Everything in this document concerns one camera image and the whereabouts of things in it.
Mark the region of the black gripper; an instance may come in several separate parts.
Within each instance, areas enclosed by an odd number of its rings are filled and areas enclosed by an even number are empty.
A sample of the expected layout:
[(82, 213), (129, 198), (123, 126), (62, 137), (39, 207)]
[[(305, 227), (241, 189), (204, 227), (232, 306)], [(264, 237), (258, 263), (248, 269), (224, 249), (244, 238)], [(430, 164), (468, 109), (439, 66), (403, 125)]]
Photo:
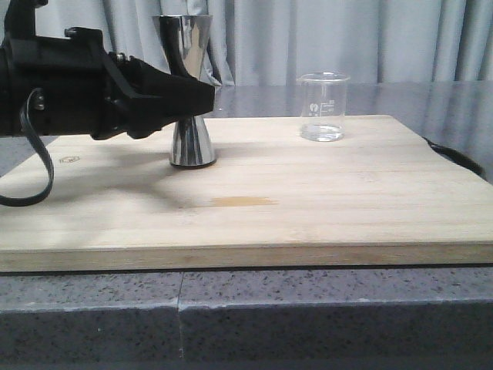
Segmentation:
[(96, 29), (70, 28), (63, 39), (28, 26), (9, 29), (1, 44), (1, 135), (20, 135), (19, 111), (29, 100), (38, 134), (143, 139), (189, 116), (180, 102), (188, 85), (141, 59), (107, 52)]

